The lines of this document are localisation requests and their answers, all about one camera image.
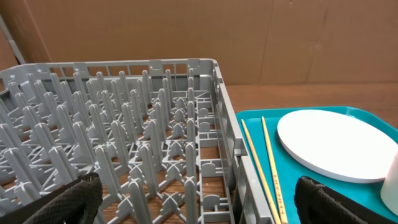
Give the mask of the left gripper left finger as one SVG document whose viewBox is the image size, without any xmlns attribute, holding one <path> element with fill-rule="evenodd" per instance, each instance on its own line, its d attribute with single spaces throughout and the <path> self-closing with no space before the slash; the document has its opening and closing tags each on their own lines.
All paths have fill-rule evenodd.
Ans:
<svg viewBox="0 0 398 224">
<path fill-rule="evenodd" d="M 100 176 L 91 172 L 1 217 L 1 224 L 92 224 L 102 194 Z"/>
</svg>

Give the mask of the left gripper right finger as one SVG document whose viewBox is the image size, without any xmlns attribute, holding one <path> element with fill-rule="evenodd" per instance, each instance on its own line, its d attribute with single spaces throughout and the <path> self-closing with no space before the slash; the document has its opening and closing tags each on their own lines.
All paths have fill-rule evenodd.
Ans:
<svg viewBox="0 0 398 224">
<path fill-rule="evenodd" d="M 395 224 L 309 176 L 298 179 L 294 204 L 303 224 Z"/>
</svg>

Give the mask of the white paper cup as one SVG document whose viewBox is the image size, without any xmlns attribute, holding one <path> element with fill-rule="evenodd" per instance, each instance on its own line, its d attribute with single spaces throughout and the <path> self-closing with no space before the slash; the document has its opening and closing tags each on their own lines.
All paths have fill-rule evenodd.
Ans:
<svg viewBox="0 0 398 224">
<path fill-rule="evenodd" d="M 395 154 L 389 171 L 381 188 L 381 199 L 384 205 L 395 215 L 398 214 L 398 161 Z"/>
</svg>

